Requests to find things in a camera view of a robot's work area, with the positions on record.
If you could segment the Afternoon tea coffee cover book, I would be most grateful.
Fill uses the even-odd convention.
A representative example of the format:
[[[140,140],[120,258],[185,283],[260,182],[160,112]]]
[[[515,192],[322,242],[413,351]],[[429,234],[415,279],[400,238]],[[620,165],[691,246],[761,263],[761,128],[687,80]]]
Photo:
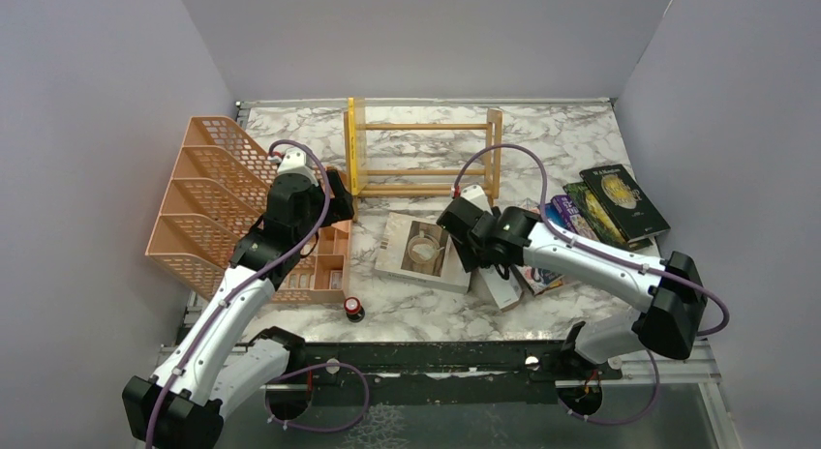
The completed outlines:
[[[434,221],[391,212],[374,266],[376,275],[409,284],[465,294],[465,271],[446,230]]]

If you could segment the purple 52-Storey Treehouse book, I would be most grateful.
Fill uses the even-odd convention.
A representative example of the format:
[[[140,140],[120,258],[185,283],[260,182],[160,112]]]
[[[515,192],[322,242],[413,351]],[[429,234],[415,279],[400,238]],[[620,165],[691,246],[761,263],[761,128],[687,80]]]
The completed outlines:
[[[551,198],[551,203],[559,212],[568,230],[587,239],[598,240],[596,233],[568,195],[555,195]]]

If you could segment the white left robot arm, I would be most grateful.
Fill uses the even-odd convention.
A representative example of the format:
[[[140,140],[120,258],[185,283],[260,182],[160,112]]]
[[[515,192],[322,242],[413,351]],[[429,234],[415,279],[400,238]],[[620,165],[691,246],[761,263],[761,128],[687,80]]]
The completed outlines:
[[[122,399],[133,436],[148,448],[212,448],[228,417],[260,386],[303,373],[304,356],[283,340],[261,339],[226,363],[260,307],[322,227],[353,217],[340,172],[279,174],[265,212],[239,239],[214,297],[184,340],[147,379],[132,377]]]

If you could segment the white Furniture Decorate book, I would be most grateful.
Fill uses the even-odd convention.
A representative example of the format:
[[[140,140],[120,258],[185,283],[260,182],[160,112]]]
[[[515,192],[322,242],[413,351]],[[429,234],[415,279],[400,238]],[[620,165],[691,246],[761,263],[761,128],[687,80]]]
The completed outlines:
[[[486,301],[493,301],[496,307],[507,312],[516,308],[522,298],[522,287],[509,275],[504,279],[495,268],[477,268],[471,273],[470,290]]]

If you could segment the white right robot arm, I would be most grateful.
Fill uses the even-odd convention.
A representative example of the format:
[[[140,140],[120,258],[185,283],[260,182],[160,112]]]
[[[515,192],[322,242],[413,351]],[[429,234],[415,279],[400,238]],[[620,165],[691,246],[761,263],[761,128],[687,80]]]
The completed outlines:
[[[518,207],[484,210],[464,197],[450,202],[437,224],[451,237],[463,265],[529,266],[567,275],[602,289],[629,310],[574,325],[559,352],[561,370],[581,378],[610,358],[647,349],[689,357],[706,308],[692,259],[664,261],[578,236]]]

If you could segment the floral Little Women book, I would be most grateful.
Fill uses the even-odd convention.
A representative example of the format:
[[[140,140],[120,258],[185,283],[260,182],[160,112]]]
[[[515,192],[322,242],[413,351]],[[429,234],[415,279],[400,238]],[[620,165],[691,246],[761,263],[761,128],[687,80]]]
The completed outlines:
[[[518,272],[532,296],[542,295],[564,285],[563,275],[550,270],[522,266],[518,268]]]

